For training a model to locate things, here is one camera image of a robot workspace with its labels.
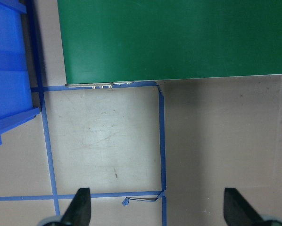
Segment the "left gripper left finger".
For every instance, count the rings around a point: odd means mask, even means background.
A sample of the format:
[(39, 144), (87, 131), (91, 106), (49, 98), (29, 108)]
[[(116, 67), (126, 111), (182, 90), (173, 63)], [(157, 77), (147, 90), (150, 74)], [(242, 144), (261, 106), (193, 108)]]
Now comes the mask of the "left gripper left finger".
[(91, 193), (79, 188), (60, 220), (62, 226), (88, 226), (91, 221)]

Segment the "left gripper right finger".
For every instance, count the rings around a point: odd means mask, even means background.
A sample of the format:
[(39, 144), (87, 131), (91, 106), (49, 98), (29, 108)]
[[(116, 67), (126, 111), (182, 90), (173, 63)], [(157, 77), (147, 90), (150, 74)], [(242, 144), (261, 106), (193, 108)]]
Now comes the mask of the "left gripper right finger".
[(223, 215), (228, 226), (267, 226), (236, 188), (225, 188)]

